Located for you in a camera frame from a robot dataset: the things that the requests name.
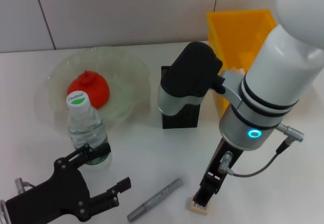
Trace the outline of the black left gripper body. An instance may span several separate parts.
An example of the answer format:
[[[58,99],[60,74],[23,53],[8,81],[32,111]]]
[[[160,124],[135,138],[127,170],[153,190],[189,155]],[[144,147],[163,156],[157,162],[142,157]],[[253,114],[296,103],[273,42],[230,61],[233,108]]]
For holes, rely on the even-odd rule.
[[[5,207],[9,223],[49,223],[65,214],[81,222],[91,218],[85,180],[66,158],[55,161],[47,181],[7,200]]]

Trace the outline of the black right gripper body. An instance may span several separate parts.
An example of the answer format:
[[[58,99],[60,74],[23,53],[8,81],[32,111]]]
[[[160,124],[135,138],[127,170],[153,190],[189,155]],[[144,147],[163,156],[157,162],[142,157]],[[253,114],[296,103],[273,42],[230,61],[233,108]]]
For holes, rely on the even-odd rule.
[[[224,138],[222,138],[200,182],[199,192],[201,195],[212,196],[213,194],[218,193],[226,177],[226,173],[220,173],[218,170],[221,160],[224,158],[226,152],[232,153],[232,159],[228,166],[229,168],[236,163],[243,153],[242,150],[233,147]]]

